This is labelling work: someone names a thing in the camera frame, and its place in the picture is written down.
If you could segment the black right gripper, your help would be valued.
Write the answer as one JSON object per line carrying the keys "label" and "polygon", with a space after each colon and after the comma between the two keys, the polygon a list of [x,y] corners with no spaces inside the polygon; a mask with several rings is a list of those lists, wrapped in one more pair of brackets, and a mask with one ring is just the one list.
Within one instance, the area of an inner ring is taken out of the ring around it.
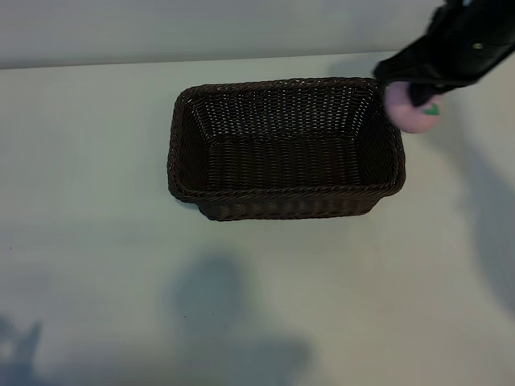
{"label": "black right gripper", "polygon": [[414,107],[423,106],[441,94],[433,84],[419,84],[422,76],[470,85],[476,83],[482,73],[483,44],[474,43],[456,31],[427,32],[403,51],[382,60],[373,70],[381,86],[411,83],[410,100]]}

